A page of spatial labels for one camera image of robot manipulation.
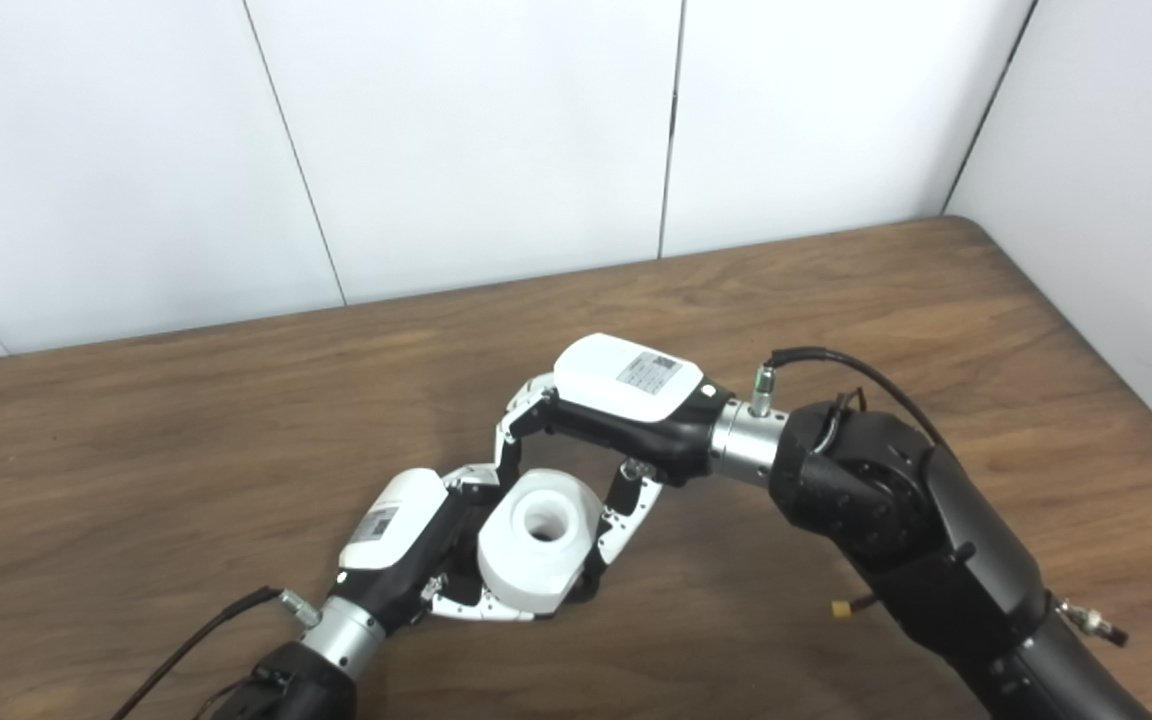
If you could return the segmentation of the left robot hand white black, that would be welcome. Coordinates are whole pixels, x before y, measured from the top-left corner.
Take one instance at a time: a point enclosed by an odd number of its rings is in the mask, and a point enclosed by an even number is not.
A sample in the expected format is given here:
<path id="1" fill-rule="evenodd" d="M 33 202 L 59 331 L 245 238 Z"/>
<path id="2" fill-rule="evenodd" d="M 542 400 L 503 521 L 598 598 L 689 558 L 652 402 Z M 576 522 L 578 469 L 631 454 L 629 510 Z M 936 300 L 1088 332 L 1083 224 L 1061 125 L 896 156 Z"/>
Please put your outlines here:
<path id="1" fill-rule="evenodd" d="M 387 635 L 429 615 L 506 623 L 553 617 L 553 611 L 506 602 L 477 566 L 477 533 L 505 495 L 490 464 L 397 473 L 340 551 L 329 597 L 365 611 Z"/>

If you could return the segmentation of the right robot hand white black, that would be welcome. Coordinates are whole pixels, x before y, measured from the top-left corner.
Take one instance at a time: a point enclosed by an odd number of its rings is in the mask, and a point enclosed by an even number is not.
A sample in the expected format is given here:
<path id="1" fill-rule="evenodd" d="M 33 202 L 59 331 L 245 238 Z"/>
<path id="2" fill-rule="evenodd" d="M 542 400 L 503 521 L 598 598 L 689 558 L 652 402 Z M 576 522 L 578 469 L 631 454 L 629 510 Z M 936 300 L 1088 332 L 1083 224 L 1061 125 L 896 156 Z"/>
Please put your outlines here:
<path id="1" fill-rule="evenodd" d="M 604 333 L 573 342 L 548 373 L 515 393 L 495 427 L 495 473 L 503 487 L 521 477 L 524 439 L 536 433 L 623 455 L 564 602 L 593 600 L 664 488 L 713 473 L 710 444 L 735 400 L 691 361 Z"/>

